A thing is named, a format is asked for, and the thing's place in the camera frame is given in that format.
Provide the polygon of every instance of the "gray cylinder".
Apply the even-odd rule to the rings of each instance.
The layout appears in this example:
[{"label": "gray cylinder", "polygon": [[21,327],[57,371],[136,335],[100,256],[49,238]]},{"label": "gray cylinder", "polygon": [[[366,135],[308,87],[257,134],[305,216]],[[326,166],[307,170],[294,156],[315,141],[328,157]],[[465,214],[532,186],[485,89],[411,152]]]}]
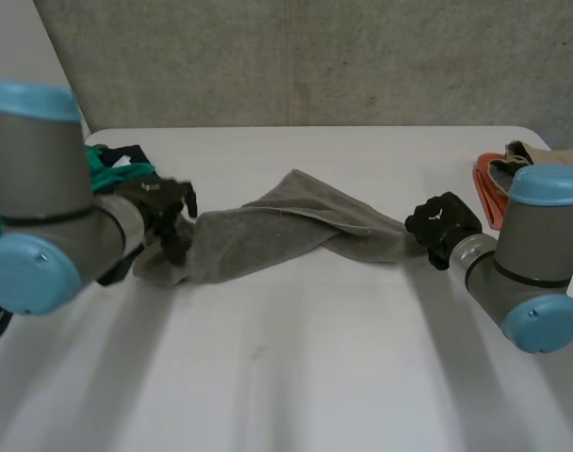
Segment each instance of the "gray cylinder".
[{"label": "gray cylinder", "polygon": [[0,82],[0,216],[45,219],[92,206],[90,167],[73,93]]}]

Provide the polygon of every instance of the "red fabric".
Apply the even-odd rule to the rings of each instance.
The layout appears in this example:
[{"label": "red fabric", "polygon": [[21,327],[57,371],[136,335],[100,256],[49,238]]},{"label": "red fabric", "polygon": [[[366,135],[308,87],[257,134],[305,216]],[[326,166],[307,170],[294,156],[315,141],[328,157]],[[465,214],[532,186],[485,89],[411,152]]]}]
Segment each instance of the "red fabric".
[{"label": "red fabric", "polygon": [[477,166],[473,169],[473,182],[477,194],[482,202],[483,211],[492,229],[500,230],[504,220],[504,211],[508,198],[499,192],[494,182],[489,178],[487,169],[490,162],[497,158],[503,159],[501,153],[484,153],[477,159]]}]

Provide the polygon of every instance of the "blue end cap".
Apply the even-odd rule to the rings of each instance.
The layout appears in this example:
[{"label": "blue end cap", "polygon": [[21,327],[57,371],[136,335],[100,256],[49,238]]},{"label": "blue end cap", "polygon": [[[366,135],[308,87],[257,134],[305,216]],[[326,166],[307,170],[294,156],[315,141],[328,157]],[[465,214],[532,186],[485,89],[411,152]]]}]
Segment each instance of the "blue end cap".
[{"label": "blue end cap", "polygon": [[47,85],[0,81],[0,113],[33,120],[81,123],[74,93]]},{"label": "blue end cap", "polygon": [[81,288],[73,261],[58,247],[28,234],[0,237],[0,306],[43,315],[70,301]]},{"label": "blue end cap", "polygon": [[573,167],[529,165],[516,172],[509,198],[530,205],[573,204]]},{"label": "blue end cap", "polygon": [[517,347],[550,353],[573,341],[573,298],[548,294],[516,306],[500,326]]}]

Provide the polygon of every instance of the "gray concrete wall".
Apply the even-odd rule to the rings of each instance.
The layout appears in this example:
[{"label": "gray concrete wall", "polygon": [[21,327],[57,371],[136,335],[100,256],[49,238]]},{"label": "gray concrete wall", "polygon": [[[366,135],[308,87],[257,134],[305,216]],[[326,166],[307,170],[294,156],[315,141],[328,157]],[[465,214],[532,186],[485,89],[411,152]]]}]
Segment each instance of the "gray concrete wall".
[{"label": "gray concrete wall", "polygon": [[93,130],[510,124],[573,146],[573,0],[35,0]]}]

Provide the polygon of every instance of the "gray towel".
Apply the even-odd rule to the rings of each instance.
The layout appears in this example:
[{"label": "gray towel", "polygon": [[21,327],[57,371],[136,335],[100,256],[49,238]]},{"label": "gray towel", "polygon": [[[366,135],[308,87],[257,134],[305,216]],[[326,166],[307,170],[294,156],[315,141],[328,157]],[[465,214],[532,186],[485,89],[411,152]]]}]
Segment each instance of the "gray towel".
[{"label": "gray towel", "polygon": [[206,212],[178,231],[192,241],[185,266],[172,266],[158,243],[134,263],[152,283],[222,283],[301,256],[318,246],[350,259],[395,263],[425,250],[403,224],[301,172],[290,172],[238,209]]}]

